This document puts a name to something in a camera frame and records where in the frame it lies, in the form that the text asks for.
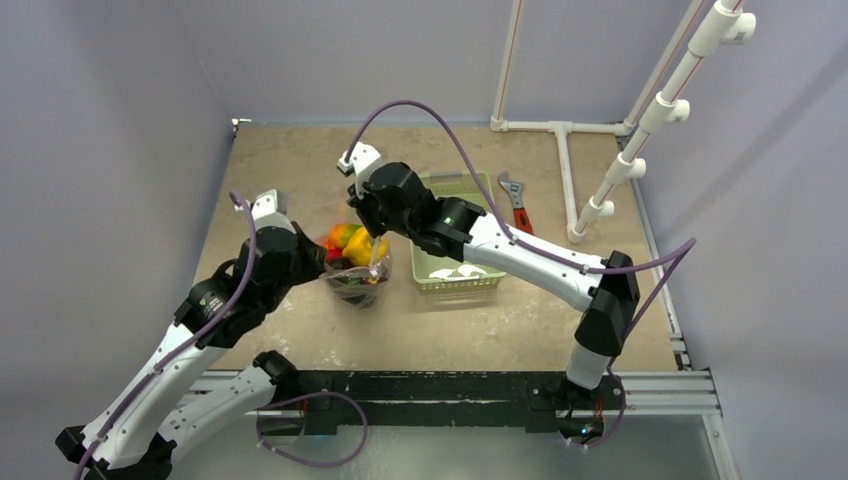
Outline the clear zip top bag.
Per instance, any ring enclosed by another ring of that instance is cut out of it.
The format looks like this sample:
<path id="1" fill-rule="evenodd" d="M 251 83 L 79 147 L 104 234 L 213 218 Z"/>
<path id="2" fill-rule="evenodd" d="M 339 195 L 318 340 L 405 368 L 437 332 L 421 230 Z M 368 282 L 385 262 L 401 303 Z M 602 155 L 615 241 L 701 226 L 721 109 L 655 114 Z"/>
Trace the clear zip top bag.
<path id="1" fill-rule="evenodd" d="M 344 202 L 334 202 L 329 210 L 330 229 L 318 242 L 324 247 L 328 234 L 336 224 L 358 224 L 364 227 L 355 212 Z M 353 308 L 363 309 L 374 306 L 381 297 L 383 287 L 392 274 L 391 247 L 388 254 L 375 265 L 355 267 L 348 260 L 348 268 L 333 269 L 325 264 L 321 279 L 335 297 Z"/>

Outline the red toy tomato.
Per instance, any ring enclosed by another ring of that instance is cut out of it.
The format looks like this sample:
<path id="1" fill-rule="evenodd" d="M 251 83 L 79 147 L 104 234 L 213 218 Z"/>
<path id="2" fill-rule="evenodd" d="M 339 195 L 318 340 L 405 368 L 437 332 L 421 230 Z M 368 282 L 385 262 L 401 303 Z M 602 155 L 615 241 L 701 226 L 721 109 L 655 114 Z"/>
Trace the red toy tomato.
<path id="1" fill-rule="evenodd" d="M 343 250 L 339 248 L 328 248 L 325 255 L 325 264 L 333 269 L 348 268 L 348 260 L 343 255 Z"/>

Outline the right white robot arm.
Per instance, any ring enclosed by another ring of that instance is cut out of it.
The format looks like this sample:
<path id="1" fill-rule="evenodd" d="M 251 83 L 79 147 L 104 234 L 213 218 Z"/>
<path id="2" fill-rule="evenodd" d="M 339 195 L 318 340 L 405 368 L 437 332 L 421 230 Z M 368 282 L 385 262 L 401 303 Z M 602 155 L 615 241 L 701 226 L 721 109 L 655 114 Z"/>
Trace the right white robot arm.
<path id="1" fill-rule="evenodd" d="M 479 205 L 458 197 L 435 197 L 402 162 L 356 157 L 340 159 L 337 168 L 354 177 L 348 203 L 372 235 L 391 231 L 431 256 L 495 268 L 580 312 L 561 392 L 576 407 L 599 396 L 600 382 L 623 350 L 640 300 L 628 255 L 580 254 L 502 227 Z"/>

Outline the green orange toy mango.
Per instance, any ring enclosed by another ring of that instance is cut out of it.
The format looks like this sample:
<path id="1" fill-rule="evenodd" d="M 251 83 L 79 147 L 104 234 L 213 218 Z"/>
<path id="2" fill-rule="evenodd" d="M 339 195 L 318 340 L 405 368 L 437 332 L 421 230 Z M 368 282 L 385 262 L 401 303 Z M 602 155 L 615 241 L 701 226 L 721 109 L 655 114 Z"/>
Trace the green orange toy mango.
<path id="1" fill-rule="evenodd" d="M 358 224 L 336 224 L 328 234 L 324 246 L 327 249 L 343 250 L 360 228 Z"/>

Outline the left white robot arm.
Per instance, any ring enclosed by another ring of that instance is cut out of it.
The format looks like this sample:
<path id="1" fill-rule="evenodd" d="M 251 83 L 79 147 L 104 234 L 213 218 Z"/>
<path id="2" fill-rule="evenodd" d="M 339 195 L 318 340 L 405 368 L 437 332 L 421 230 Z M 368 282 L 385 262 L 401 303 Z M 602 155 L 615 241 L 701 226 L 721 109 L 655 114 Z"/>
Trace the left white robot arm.
<path id="1" fill-rule="evenodd" d="M 184 426 L 168 417 L 193 383 L 275 311 L 289 290 L 318 279 L 327 250 L 298 224 L 253 230 L 238 257 L 196 283 L 147 363 L 98 417 L 56 445 L 76 479 L 164 479 Z"/>

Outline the yellow toy bell pepper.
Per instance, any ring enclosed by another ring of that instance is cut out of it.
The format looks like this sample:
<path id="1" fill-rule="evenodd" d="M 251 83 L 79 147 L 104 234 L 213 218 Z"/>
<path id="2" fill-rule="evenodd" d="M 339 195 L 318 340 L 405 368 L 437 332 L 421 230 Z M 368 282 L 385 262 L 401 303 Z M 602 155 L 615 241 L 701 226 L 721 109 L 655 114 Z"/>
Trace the yellow toy bell pepper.
<path id="1" fill-rule="evenodd" d="M 381 261 L 389 252 L 386 238 L 372 238 L 365 227 L 357 228 L 342 249 L 342 256 L 355 267 L 368 267 Z"/>

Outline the green plastic basket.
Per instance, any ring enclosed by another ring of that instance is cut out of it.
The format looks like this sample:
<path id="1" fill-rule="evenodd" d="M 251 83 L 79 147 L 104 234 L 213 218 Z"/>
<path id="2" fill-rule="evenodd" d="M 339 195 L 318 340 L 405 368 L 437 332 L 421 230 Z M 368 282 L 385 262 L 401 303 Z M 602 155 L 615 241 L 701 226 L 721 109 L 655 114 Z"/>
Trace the green plastic basket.
<path id="1" fill-rule="evenodd" d="M 468 172 L 435 172 L 420 174 L 420 178 L 435 197 L 457 197 L 491 211 L 485 195 Z M 409 251 L 412 278 L 421 294 L 482 293 L 496 290 L 506 276 L 493 267 L 429 255 L 412 242 Z"/>

